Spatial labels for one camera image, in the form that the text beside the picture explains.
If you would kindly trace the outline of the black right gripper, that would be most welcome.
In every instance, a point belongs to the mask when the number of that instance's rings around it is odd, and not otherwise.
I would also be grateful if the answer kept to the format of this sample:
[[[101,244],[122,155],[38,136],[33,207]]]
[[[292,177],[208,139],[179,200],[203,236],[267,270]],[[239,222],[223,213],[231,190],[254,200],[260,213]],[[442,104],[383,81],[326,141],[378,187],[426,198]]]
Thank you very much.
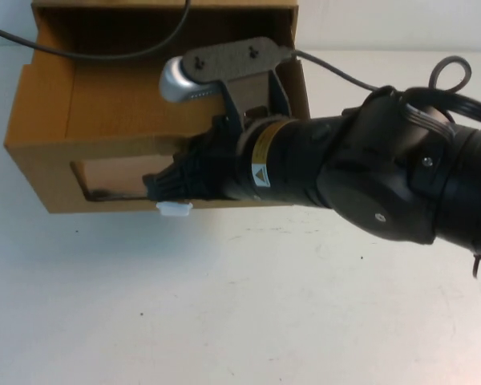
[[[192,138],[173,163],[158,173],[143,175],[151,201],[251,201],[237,175],[238,133],[226,116],[212,118],[211,128]]]

